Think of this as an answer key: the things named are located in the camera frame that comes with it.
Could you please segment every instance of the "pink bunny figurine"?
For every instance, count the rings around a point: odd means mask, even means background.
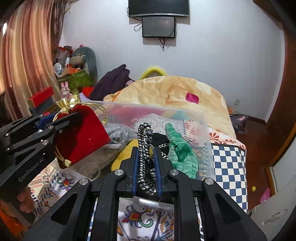
[[[72,96],[72,94],[70,93],[70,89],[69,89],[69,85],[68,82],[66,81],[65,84],[61,83],[61,95],[62,98],[68,98],[70,99],[70,97]]]

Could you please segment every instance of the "patterned bedsheet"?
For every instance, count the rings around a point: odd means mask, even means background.
[[[247,182],[245,146],[227,135],[208,128],[212,144],[212,154],[216,182],[247,211]],[[32,197],[36,201],[36,219],[39,219],[62,195],[82,178],[77,173],[59,172],[54,165],[48,165],[31,183]],[[134,203],[130,199],[120,199],[118,212],[118,240],[174,240],[173,205],[167,204],[163,210]]]

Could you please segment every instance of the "checkered blanket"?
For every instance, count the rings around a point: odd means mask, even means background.
[[[239,146],[212,143],[212,152],[216,182],[246,212],[246,150]]]

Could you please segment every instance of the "red velvet pouch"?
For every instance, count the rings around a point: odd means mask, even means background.
[[[83,118],[82,122],[72,129],[63,131],[57,136],[57,148],[64,159],[72,162],[72,165],[110,141],[102,123],[94,111],[85,105],[76,105],[71,113],[78,112]],[[57,119],[68,114],[60,113]]]

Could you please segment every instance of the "black and white rope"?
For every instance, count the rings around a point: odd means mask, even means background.
[[[138,143],[139,143],[139,174],[138,174],[138,184],[140,188],[149,195],[156,195],[157,190],[155,188],[155,170],[154,168],[148,170],[146,169],[146,164],[149,162],[150,158],[150,147],[152,143],[153,130],[151,126],[143,122],[138,128]],[[154,183],[147,183],[148,173],[151,175]]]
[[[163,148],[163,147],[168,147],[168,145],[169,145],[169,143],[164,143],[164,144],[159,145],[158,147]],[[164,159],[168,158],[168,156],[166,154],[164,154],[163,152],[161,152],[161,155]]]

